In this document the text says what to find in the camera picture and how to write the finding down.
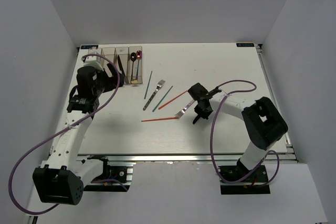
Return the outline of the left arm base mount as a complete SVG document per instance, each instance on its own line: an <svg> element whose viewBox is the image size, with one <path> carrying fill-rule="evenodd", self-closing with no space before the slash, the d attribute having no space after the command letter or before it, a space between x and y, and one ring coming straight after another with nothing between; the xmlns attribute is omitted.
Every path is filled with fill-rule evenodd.
<svg viewBox="0 0 336 224"><path fill-rule="evenodd" d="M133 165L125 162L110 161L107 156L90 155L87 161L99 161L102 169L84 191L91 192L126 192L131 185Z"/></svg>

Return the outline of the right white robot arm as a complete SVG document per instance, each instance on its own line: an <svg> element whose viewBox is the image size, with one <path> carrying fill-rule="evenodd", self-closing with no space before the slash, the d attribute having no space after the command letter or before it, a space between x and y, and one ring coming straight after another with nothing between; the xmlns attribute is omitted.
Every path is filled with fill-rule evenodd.
<svg viewBox="0 0 336 224"><path fill-rule="evenodd" d="M288 125L279 113L276 106L268 97L258 100L247 100L235 97L235 93L247 93L256 90L256 85L250 90L237 90L224 93L219 86L208 91L200 83L196 83L188 89L189 95L197 102L194 108L197 114L193 124L200 118L208 119L213 108L216 113L211 126L210 153L212 163L215 165L213 152L213 137L216 119L220 112L242 120L245 124L250 142L236 163L239 179L224 179L229 184L242 181L250 181L256 175L256 169L262 164L267 154L271 153L272 146L279 141L287 132Z"/></svg>

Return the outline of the clear container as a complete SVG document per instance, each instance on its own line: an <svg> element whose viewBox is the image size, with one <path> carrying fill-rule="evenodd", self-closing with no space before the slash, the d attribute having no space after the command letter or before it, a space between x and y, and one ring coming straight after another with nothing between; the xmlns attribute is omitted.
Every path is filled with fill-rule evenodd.
<svg viewBox="0 0 336 224"><path fill-rule="evenodd" d="M139 76L138 79L136 79L136 72L137 72L137 63L138 61L136 60L134 62L134 69L133 69L133 80L131 80L131 70L132 70L132 61L130 59L130 54L132 52L137 52L138 50L142 51L142 47L141 46L131 46L128 47L128 54L129 54L129 59L128 59L128 70L127 70L127 75L129 78L129 83L131 85L136 85L136 84L142 84L143 83L143 53L142 53L142 59L140 61L140 69L139 69Z"/></svg>
<svg viewBox="0 0 336 224"><path fill-rule="evenodd" d="M115 48L114 47L104 47L98 48L98 53L104 57L106 57L107 59L109 59L110 61L114 62L114 53L115 53ZM110 69L108 68L107 64L108 62L104 59L101 60L101 64L103 66L103 68L105 69L108 77L112 78L112 72L110 71Z"/></svg>
<svg viewBox="0 0 336 224"><path fill-rule="evenodd" d="M129 59L128 48L127 47L115 47L114 62L113 63L116 65L118 71L121 73L121 70L119 69L118 61L117 61L117 56L118 55L121 58L121 62L122 62L123 68L124 68L124 72L125 72L125 74L127 76L127 79L129 81L129 78L128 78L128 75L127 75L128 59Z"/></svg>
<svg viewBox="0 0 336 224"><path fill-rule="evenodd" d="M92 81L97 82L99 74L103 71L102 64L104 60L99 57L101 49L89 49L87 57L81 57L83 67Z"/></svg>

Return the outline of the iridescent red spoon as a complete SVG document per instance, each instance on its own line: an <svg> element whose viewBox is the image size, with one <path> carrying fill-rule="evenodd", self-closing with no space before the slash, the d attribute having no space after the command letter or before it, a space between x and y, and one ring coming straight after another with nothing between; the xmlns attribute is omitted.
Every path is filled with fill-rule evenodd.
<svg viewBox="0 0 336 224"><path fill-rule="evenodd" d="M138 76L139 76L139 69L140 69L140 61L141 61L141 59L142 59L142 51L141 50L138 50L137 52L136 52L136 58L137 58L137 61L138 61L138 63L137 63L137 69L136 69L136 79L138 79Z"/></svg>

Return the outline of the orange chopstick upper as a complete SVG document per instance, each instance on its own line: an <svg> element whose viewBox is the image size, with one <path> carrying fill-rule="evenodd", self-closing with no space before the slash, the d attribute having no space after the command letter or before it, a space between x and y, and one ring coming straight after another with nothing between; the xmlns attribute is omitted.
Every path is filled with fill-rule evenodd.
<svg viewBox="0 0 336 224"><path fill-rule="evenodd" d="M184 95L186 92L187 92L187 90L184 91L184 92L182 92L181 94L177 95L176 97L172 98L171 100L167 101L165 104L163 104L162 106L160 106L158 108L158 110L160 110L160 109L164 108L165 106L167 106L168 104L172 103L173 101L175 101L176 99L178 99L179 97L181 97L182 95Z"/></svg>

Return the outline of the teal chopstick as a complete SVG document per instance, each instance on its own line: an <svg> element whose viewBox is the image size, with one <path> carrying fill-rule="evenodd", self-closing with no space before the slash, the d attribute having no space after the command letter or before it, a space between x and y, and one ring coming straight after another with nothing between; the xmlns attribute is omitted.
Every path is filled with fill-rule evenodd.
<svg viewBox="0 0 336 224"><path fill-rule="evenodd" d="M150 72L150 76L149 76L147 86L146 86L146 90L145 90L145 94L144 94L144 99L146 99L147 94L148 94L148 90L149 90L149 86L150 86L150 82L151 82L151 78L152 78L152 73L153 73L153 71Z"/></svg>
<svg viewBox="0 0 336 224"><path fill-rule="evenodd" d="M174 86L171 86L166 93L163 95L163 97L159 100L159 102L157 103L157 105L153 108L152 112L155 112L155 110L159 107L159 105L163 102L163 100L166 98L166 96L169 94L169 92L172 90Z"/></svg>

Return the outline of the black spoon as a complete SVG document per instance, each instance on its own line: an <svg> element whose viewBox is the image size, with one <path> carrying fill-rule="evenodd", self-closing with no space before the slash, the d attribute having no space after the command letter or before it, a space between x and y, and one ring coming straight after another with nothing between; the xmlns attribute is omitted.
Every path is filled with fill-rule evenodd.
<svg viewBox="0 0 336 224"><path fill-rule="evenodd" d="M135 52L130 54L130 59L132 61L132 70L131 70L131 80L133 80L133 69L134 69L134 62L137 60L137 55Z"/></svg>

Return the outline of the dark blue plastic knife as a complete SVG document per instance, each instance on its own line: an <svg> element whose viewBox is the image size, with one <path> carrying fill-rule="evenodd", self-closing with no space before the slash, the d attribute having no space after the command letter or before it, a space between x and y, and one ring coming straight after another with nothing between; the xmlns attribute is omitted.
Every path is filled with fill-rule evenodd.
<svg viewBox="0 0 336 224"><path fill-rule="evenodd" d="M196 124L196 122L201 119L202 117L200 115L197 115L195 119L193 120L192 124Z"/></svg>

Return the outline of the pink handled fork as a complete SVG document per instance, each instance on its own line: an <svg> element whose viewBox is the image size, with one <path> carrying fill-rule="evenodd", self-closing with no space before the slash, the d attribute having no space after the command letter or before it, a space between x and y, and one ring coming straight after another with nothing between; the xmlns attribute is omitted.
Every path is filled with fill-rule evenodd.
<svg viewBox="0 0 336 224"><path fill-rule="evenodd" d="M190 101L183 109L175 114L175 117L181 118L185 114L185 112L193 105L194 102L195 100Z"/></svg>

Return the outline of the orange chopstick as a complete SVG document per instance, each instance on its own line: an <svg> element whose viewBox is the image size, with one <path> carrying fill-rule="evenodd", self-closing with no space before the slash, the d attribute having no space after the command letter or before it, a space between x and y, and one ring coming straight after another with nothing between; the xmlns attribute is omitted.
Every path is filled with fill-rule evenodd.
<svg viewBox="0 0 336 224"><path fill-rule="evenodd" d="M184 91L184 92L182 92L181 94L177 95L176 97L172 98L171 100L167 101L165 104L163 104L162 106L160 106L158 108L158 110L160 110L160 109L164 108L165 106L167 106L168 104L172 103L173 101L175 101L176 99L178 99L179 97L181 97L182 95L184 95L186 92L187 92L187 90Z"/></svg>
<svg viewBox="0 0 336 224"><path fill-rule="evenodd" d="M146 119L146 120L141 120L141 122L154 122L154 121L167 121L167 120L178 120L178 116L174 117L168 117L168 118L157 118L157 119Z"/></svg>

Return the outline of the teal chopstick right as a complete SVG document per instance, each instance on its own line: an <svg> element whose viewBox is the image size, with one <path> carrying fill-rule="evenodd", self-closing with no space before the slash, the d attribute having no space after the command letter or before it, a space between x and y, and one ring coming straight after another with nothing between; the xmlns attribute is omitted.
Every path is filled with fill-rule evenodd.
<svg viewBox="0 0 336 224"><path fill-rule="evenodd" d="M152 112L155 112L155 110L159 107L159 105L163 102L163 100L166 98L166 96L169 94L169 92L172 90L174 86L171 86L166 93L163 95L163 97L159 100L159 102L157 103L157 105L153 108Z"/></svg>

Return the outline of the black plastic knife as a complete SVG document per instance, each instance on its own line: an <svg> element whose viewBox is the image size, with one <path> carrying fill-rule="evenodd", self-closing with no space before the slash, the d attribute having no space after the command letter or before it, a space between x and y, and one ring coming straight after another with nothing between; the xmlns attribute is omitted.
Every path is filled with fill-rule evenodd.
<svg viewBox="0 0 336 224"><path fill-rule="evenodd" d="M122 65L122 62L121 62L121 58L120 58L119 55L117 56L117 61L118 61L119 69L121 70L121 73L122 73L122 75L123 75L123 77L124 77L124 83L125 83L125 84L129 84L128 79L127 79L127 76L126 76L126 74L125 74L125 72L124 72L124 68L123 68L123 65Z"/></svg>

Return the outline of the orange chopstick lower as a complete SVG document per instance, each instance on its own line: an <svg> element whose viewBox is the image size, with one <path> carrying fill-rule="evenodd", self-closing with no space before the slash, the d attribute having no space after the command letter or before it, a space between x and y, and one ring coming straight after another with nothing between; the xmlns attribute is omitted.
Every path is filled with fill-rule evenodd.
<svg viewBox="0 0 336 224"><path fill-rule="evenodd" d="M167 120L178 120L178 116L174 117L168 117L168 118L157 118L157 119L146 119L146 120L141 120L141 122L154 122L154 121L167 121Z"/></svg>

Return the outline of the teal chopstick left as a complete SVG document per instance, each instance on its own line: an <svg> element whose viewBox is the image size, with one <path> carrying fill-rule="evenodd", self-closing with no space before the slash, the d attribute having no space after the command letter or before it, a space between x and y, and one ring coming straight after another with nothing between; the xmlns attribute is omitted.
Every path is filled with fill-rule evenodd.
<svg viewBox="0 0 336 224"><path fill-rule="evenodd" d="M146 86L146 90L145 90L145 94L144 94L144 99L146 99L147 94L148 94L148 90L149 90L149 86L150 86L150 82L151 82L151 78L152 78L152 73L153 73L153 71L150 72L150 76L149 76L147 86Z"/></svg>

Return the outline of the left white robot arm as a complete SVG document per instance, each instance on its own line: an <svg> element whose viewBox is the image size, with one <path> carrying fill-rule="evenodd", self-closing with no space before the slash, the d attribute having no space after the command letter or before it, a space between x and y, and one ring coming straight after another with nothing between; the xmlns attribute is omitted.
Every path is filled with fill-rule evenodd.
<svg viewBox="0 0 336 224"><path fill-rule="evenodd" d="M95 178L101 182L110 178L111 168L102 160L77 159L86 131L102 109L100 96L123 86L123 77L112 63L107 64L112 73L108 76L101 63L104 59L99 54L83 56L83 66L77 70L77 85L69 95L65 132L60 134L44 166L33 172L34 185L43 203L77 205L84 188Z"/></svg>

